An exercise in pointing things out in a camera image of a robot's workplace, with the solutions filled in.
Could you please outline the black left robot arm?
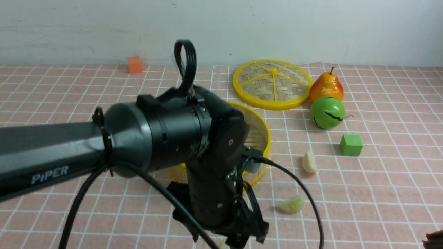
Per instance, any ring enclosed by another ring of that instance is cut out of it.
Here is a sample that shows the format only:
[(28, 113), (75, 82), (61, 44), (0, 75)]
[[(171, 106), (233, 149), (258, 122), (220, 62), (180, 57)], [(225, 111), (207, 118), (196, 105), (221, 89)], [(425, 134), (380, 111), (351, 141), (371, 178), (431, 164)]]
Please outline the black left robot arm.
[(68, 214), (67, 245), (82, 199), (104, 171), (139, 175), (174, 206), (173, 218), (193, 237), (217, 248), (207, 231), (231, 249), (250, 237), (264, 243), (269, 224), (242, 173), (262, 156), (245, 142), (241, 111), (202, 87), (187, 96), (172, 88), (160, 97), (98, 107), (91, 122), (1, 129), (1, 201), (90, 173)]

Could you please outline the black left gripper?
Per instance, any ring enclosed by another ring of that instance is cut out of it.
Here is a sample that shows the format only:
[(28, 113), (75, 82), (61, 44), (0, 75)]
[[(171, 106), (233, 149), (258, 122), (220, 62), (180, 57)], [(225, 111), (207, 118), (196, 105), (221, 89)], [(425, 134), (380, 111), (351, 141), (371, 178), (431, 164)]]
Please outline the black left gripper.
[(189, 231), (194, 242), (209, 231), (225, 236), (231, 249), (245, 248), (250, 237), (264, 244), (269, 224), (249, 183), (237, 180), (230, 190), (172, 181), (167, 190), (176, 199), (173, 219)]

